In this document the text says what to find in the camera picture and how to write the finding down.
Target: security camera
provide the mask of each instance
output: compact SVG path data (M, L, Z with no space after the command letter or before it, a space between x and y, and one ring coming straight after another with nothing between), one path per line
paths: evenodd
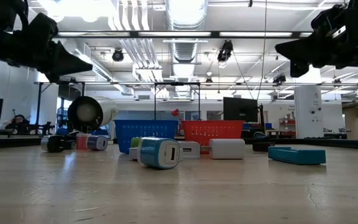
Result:
M124 60L124 54L122 53L122 49L115 49L114 53L112 54L112 60L115 62L121 62Z

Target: ceiling lamp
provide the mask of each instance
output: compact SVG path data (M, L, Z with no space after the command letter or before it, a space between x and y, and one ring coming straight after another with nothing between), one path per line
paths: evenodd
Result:
M231 43L231 40L225 40L218 54L218 62L226 62L229 60L232 51L233 44Z

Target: cable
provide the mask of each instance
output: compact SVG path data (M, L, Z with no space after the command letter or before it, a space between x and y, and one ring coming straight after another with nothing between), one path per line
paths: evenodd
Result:
M24 15L26 18L29 17L29 2L28 0L24 0Z
M256 100L259 99L260 95L260 88L262 87L262 82L264 79L264 71L265 71L265 50L266 50L266 31L267 31L267 0L265 1L265 39L264 39L264 51L262 55L262 77L260 78L260 84L259 84L259 90L258 90L258 96L256 97Z
M239 67L239 70L240 70L240 73L241 73L241 77L242 77L242 79L244 80L244 83L246 84L246 87L247 87L247 90L248 90L248 92L249 92L249 95L251 95L251 98L254 99L254 97L252 96L251 91L249 90L247 81L246 81L246 79L244 78L244 75L242 74L242 71L241 71L241 68L240 68L240 64L239 64L239 62L237 61L236 53L234 53L234 50L233 50L233 56L234 56L234 59L236 60L237 66Z
M16 14L20 17L20 21L22 22L22 29L29 26L29 20L27 16L29 15L29 3L27 0L24 0L25 9L24 12L17 4L12 4L12 9L16 12Z

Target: hanging wire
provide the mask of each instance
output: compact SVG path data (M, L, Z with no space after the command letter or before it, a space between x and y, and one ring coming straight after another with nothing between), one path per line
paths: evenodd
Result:
M264 51L263 51L263 55L262 55L262 77L260 78L260 83L259 83L259 90L258 90L258 96L256 97L256 100L259 99L259 95L260 95L260 88L262 87L262 82L264 79L264 71L265 71L265 50L266 50L266 31L267 31L267 0L265 0L265 38L264 38Z
M234 59L236 60L237 67L238 67L239 70L240 70L241 77L242 77L242 79L244 80L244 83L246 84L246 87L247 87L247 90L248 90L248 92L249 92L249 95L251 96L252 99L254 99L254 97L252 96L251 90L250 90L249 87L248 87L247 81L246 81L246 79L244 78L244 75L242 74L242 71L241 71L241 68L240 68L240 64L239 64L239 62L237 61L236 53L234 53L234 50L233 50L233 56L234 56Z
M218 93L221 93L221 68L218 63Z

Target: black machine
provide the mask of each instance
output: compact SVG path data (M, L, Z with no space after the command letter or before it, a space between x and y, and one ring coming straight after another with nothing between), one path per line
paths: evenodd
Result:
M358 0L322 11L311 27L314 32L309 37L275 46L278 53L291 60L291 77L304 75L309 65L358 67Z
M92 70L92 65L68 53L58 34L57 23L39 13L29 24L27 0L0 0L0 60L10 66L28 66L45 74L50 82L76 72ZM22 30L13 30L16 15Z
M258 122L258 101L242 98L223 98L223 119Z

